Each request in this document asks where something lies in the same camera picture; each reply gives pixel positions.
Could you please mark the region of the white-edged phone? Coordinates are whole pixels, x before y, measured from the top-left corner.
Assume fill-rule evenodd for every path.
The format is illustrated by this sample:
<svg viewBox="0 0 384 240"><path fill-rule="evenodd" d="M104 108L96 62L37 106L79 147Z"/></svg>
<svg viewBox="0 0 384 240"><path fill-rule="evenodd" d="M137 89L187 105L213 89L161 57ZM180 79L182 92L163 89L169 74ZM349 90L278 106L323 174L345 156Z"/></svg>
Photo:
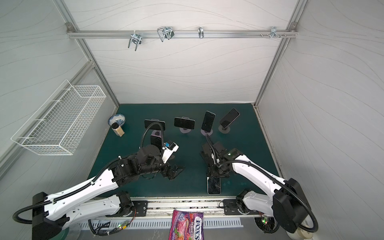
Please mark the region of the white-edged phone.
<svg viewBox="0 0 384 240"><path fill-rule="evenodd" d="M221 178L207 177L207 192L209 195L221 194Z"/></svg>

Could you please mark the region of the purple phone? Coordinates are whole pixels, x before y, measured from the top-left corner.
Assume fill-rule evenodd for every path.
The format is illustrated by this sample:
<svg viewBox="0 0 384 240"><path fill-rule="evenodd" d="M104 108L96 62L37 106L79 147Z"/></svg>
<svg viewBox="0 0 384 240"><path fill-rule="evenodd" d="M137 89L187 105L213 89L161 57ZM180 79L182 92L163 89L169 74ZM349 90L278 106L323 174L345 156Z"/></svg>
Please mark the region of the purple phone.
<svg viewBox="0 0 384 240"><path fill-rule="evenodd" d="M154 134L151 134L150 142L151 142L151 145L156 146L160 150L163 147L163 138L162 138L162 135L160 133L158 133L158 132L156 132Z"/></svg>

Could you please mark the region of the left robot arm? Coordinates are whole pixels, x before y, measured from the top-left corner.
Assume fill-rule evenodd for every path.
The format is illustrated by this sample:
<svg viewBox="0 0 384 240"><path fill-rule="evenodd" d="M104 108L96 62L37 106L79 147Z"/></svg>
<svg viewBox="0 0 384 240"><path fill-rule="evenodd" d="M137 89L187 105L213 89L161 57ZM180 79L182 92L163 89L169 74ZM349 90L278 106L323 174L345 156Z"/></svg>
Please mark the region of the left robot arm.
<svg viewBox="0 0 384 240"><path fill-rule="evenodd" d="M34 195L32 205L17 210L13 220L32 225L34 240L49 240L85 220L135 215L137 207L128 192L120 191L99 200L96 197L135 182L143 175L161 173L173 180L184 170L168 162L174 158L179 146L172 141L161 141L161 145L160 148L140 145L137 153L109 162L89 180L55 194L41 192Z"/></svg>

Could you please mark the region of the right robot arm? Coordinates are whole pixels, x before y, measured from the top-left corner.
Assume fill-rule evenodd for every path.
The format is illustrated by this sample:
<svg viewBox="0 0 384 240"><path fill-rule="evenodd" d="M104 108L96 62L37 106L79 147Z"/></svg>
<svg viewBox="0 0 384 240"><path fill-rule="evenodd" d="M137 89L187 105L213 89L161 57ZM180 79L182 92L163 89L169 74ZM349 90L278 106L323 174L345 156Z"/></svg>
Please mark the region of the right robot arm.
<svg viewBox="0 0 384 240"><path fill-rule="evenodd" d="M318 231L318 220L295 179L278 177L255 164L238 149L227 150L221 143L213 143L209 135L205 138L207 142L200 154L208 168L209 194L219 192L221 179L233 174L241 175L264 192L260 195L252 190L243 190L236 196L240 214L259 213L256 224L262 232L273 234L279 228L291 234L298 229L308 233Z"/></svg>

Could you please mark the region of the black stand right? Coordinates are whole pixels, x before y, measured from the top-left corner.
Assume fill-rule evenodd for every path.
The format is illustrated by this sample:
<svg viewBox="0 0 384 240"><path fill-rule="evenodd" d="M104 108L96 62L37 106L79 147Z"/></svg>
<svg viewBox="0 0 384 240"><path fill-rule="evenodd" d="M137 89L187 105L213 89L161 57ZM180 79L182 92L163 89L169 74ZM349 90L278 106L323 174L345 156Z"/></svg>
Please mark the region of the black stand right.
<svg viewBox="0 0 384 240"><path fill-rule="evenodd" d="M220 153L223 152L224 150L226 150L226 148L224 148L224 146L220 142L215 143L213 145L213 147L214 147L215 154L216 154L216 163L220 164L221 163ZM205 143L202 146L202 151L200 152L200 155L208 167L215 166L215 163L213 160L214 153L213 153L212 148L210 147L210 145L208 143Z"/></svg>

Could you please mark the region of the round stand far left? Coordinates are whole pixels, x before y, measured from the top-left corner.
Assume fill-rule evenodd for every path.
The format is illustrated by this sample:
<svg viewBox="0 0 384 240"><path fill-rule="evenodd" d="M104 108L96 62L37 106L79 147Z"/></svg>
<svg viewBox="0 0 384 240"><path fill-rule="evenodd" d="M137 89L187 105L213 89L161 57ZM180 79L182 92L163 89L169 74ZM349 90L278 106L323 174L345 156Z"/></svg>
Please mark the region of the round stand far left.
<svg viewBox="0 0 384 240"><path fill-rule="evenodd" d="M153 130L151 135L152 136L160 136L161 137L163 135L163 133L160 130Z"/></svg>

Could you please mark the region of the far left landscape phone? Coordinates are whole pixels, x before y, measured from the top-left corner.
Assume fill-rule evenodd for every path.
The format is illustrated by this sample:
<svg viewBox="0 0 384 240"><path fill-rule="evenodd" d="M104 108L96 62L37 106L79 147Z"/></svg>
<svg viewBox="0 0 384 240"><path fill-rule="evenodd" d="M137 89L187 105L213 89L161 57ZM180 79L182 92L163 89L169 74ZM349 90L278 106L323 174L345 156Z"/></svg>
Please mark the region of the far left landscape phone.
<svg viewBox="0 0 384 240"><path fill-rule="evenodd" d="M150 130L156 130L156 131L160 131L160 130L163 130L165 131L166 130L166 123L164 121L160 121L160 120L144 120L144 125L145 125L145 128L146 129L150 129Z"/></svg>

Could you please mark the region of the landscape phone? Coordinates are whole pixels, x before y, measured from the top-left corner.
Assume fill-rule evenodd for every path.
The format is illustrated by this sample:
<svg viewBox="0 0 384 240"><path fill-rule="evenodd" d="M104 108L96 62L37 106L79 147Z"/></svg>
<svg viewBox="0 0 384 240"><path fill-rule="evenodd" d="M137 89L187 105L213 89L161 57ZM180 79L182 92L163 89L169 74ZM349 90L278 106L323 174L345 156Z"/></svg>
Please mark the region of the landscape phone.
<svg viewBox="0 0 384 240"><path fill-rule="evenodd" d="M177 128L187 129L187 130L194 130L195 129L195 120L187 119L187 118L174 118L174 126Z"/></svg>
<svg viewBox="0 0 384 240"><path fill-rule="evenodd" d="M160 121L160 120L144 120L144 125L145 125L145 128L146 129L150 129L150 130L156 130L156 131L160 131L160 130L163 130L165 131L166 130L166 123L164 121Z"/></svg>

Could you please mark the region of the round stand of tilted phone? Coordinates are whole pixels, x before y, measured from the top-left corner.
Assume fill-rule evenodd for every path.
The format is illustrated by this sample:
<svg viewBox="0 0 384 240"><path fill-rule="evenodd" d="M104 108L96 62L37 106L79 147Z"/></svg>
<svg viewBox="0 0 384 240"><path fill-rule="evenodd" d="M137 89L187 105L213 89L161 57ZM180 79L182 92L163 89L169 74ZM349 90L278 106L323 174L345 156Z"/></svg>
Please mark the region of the round stand of tilted phone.
<svg viewBox="0 0 384 240"><path fill-rule="evenodd" d="M228 133L230 132L231 128L230 128L230 127L226 127L226 128L224 128L222 125L219 125L218 130L219 130L222 134L228 134Z"/></svg>

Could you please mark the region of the round stand of middle phone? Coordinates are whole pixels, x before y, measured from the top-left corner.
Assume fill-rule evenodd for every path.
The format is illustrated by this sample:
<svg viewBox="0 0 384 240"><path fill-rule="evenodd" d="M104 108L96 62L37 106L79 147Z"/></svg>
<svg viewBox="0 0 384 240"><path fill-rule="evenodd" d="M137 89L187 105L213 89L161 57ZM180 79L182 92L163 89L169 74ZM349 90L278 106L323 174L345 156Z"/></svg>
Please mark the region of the round stand of middle phone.
<svg viewBox="0 0 384 240"><path fill-rule="evenodd" d="M191 129L180 128L180 132L183 133L183 134L188 134L191 131L192 131Z"/></svg>

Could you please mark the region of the round stand of upright phone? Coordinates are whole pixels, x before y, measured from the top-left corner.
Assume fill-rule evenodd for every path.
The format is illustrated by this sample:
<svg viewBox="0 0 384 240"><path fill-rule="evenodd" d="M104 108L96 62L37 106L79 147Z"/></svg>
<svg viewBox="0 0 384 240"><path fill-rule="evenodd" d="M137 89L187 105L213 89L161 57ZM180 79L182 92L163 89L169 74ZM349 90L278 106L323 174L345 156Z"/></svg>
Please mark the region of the round stand of upright phone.
<svg viewBox="0 0 384 240"><path fill-rule="evenodd" d="M210 136L210 135L213 134L213 130L210 130L209 132L204 131L204 130L201 130L201 134L202 134L203 136L206 136L206 135Z"/></svg>

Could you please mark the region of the middle landscape phone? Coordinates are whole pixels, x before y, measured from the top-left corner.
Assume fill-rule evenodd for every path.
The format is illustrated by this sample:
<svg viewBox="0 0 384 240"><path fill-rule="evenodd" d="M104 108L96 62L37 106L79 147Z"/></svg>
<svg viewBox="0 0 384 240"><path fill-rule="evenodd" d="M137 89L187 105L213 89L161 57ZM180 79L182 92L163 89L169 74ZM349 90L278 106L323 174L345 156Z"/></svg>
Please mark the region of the middle landscape phone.
<svg viewBox="0 0 384 240"><path fill-rule="evenodd" d="M194 130L195 129L195 120L187 119L187 118L174 118L174 126L177 128L187 129L187 130Z"/></svg>

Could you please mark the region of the tilted far right phone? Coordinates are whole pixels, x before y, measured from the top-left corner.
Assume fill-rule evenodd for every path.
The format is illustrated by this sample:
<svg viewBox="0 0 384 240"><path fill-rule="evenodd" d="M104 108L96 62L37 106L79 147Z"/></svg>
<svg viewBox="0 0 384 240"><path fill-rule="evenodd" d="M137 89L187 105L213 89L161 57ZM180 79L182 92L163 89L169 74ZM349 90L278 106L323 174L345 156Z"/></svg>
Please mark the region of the tilted far right phone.
<svg viewBox="0 0 384 240"><path fill-rule="evenodd" d="M221 120L220 120L220 126L223 129L228 128L238 117L240 116L240 113L237 109L232 108Z"/></svg>

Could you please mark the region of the upright phone on round stand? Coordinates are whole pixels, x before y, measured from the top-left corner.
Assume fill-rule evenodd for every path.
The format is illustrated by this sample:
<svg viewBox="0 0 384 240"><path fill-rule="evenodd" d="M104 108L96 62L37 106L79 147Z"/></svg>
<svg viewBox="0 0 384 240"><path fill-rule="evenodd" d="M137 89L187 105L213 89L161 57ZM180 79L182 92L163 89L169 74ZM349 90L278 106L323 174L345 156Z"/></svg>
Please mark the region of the upright phone on round stand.
<svg viewBox="0 0 384 240"><path fill-rule="evenodd" d="M212 130L216 115L212 112L206 111L202 123L201 130L209 132Z"/></svg>

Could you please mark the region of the Fox's candy bag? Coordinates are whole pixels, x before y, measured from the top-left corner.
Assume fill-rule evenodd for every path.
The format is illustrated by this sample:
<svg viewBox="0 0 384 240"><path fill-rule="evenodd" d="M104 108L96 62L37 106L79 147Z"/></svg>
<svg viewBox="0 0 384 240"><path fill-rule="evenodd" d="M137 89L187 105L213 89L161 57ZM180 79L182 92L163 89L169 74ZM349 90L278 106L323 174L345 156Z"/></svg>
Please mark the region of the Fox's candy bag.
<svg viewBox="0 0 384 240"><path fill-rule="evenodd" d="M204 214L174 210L169 240L203 240Z"/></svg>

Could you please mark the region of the blue white bowl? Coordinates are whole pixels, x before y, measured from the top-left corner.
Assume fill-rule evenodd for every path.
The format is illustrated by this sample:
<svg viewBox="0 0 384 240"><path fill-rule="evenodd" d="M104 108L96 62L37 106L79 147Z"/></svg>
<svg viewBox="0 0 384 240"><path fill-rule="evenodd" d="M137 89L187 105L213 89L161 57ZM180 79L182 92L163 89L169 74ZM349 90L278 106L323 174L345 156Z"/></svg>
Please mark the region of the blue white bowl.
<svg viewBox="0 0 384 240"><path fill-rule="evenodd" d="M123 126L126 122L126 118L123 114L115 114L108 119L109 126L112 126L114 123L119 126Z"/></svg>

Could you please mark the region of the metal clamp left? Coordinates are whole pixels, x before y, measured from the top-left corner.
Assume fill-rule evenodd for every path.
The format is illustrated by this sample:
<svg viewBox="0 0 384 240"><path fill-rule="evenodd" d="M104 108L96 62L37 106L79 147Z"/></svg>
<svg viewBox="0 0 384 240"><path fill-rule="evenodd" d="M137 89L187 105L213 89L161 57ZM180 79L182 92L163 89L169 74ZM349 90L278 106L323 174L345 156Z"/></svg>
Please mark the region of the metal clamp left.
<svg viewBox="0 0 384 240"><path fill-rule="evenodd" d="M128 48L135 46L135 51L137 51L138 46L142 43L142 37L139 34L133 33L130 36Z"/></svg>

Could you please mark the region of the metal clamp middle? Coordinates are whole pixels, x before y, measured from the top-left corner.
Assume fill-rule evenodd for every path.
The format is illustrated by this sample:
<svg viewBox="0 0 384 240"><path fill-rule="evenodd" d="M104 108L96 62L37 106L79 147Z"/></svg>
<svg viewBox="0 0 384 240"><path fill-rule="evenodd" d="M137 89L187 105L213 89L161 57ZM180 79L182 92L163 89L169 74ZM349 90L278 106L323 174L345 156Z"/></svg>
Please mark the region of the metal clamp middle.
<svg viewBox="0 0 384 240"><path fill-rule="evenodd" d="M157 33L161 42L164 42L165 39L170 40L175 35L172 27L160 27L157 29Z"/></svg>

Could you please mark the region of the metal clamp small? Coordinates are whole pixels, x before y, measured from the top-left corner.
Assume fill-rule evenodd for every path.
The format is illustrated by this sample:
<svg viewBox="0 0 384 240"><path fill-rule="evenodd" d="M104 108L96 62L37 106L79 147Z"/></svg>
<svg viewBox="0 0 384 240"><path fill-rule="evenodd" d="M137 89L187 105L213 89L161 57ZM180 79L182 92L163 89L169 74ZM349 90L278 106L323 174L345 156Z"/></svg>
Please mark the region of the metal clamp small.
<svg viewBox="0 0 384 240"><path fill-rule="evenodd" d="M203 29L203 27L198 27L198 35L199 35L199 39L203 39L204 38L204 29Z"/></svg>

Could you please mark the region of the metal clamp right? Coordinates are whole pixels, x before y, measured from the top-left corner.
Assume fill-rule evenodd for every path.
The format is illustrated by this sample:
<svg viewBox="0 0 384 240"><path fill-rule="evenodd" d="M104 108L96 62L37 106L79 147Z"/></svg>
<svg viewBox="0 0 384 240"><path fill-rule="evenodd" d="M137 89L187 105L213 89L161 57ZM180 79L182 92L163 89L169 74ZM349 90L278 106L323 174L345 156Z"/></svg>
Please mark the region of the metal clamp right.
<svg viewBox="0 0 384 240"><path fill-rule="evenodd" d="M281 39L286 38L286 34L279 34L276 27L272 27L270 32L268 34L260 34L262 38L269 38L269 39Z"/></svg>

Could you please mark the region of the aluminium crossbar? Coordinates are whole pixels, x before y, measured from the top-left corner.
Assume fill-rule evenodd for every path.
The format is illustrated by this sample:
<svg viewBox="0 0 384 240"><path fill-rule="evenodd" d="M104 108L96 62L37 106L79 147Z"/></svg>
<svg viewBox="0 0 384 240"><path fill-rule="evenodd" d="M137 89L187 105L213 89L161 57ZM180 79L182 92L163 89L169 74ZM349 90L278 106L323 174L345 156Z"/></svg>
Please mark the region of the aluminium crossbar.
<svg viewBox="0 0 384 240"><path fill-rule="evenodd" d="M203 39L250 39L262 38L260 34L268 34L270 30L206 30ZM154 31L76 31L67 33L71 39L129 39L131 34L139 34L142 39L159 39ZM199 39L198 30L174 30L173 39ZM286 34L286 38L295 38L297 31L278 30L279 34Z"/></svg>

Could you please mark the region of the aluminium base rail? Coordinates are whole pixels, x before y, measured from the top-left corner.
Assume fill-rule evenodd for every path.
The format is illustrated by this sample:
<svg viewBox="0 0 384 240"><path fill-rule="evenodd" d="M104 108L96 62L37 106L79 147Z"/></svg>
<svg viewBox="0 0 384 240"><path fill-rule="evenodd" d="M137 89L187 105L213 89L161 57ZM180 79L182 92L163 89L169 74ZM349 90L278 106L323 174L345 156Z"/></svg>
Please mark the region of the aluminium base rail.
<svg viewBox="0 0 384 240"><path fill-rule="evenodd" d="M174 210L184 212L202 212L209 216L224 216L224 200L219 198L188 199L188 198L135 198L133 201L126 195L113 195L96 200L75 200L70 197L44 207L49 213L47 218L57 221L62 217L70 220L65 227L82 223L95 218L127 218L136 214L137 217L170 218Z"/></svg>

